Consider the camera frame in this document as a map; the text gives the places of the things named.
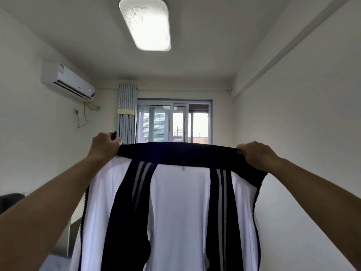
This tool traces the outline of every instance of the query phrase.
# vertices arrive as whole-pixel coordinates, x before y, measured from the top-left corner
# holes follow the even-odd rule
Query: person
[[[0,215],[0,267],[36,271],[56,245],[97,172],[118,152],[112,132],[93,138],[88,156]],[[246,161],[273,174],[351,264],[361,271],[361,199],[277,156],[267,145],[236,146]]]

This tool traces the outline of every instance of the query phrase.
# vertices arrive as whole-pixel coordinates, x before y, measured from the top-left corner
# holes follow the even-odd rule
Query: forearm
[[[361,199],[285,159],[278,159],[269,172],[350,263],[361,270]]]
[[[104,164],[100,159],[85,158],[0,216],[2,269],[39,269]]]

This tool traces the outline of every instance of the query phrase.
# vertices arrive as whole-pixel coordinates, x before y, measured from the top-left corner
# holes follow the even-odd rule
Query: air conditioner
[[[60,89],[81,101],[90,101],[95,96],[93,86],[61,63],[43,65],[42,83]]]

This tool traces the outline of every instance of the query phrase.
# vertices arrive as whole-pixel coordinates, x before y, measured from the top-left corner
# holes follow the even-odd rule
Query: rectangular ceiling lamp
[[[119,8],[140,50],[170,50],[169,14],[164,1],[120,0]]]

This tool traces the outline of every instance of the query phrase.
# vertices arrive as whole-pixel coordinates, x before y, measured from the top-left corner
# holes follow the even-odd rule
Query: blue curtain
[[[135,143],[137,100],[137,87],[135,85],[119,85],[117,132],[125,144]]]

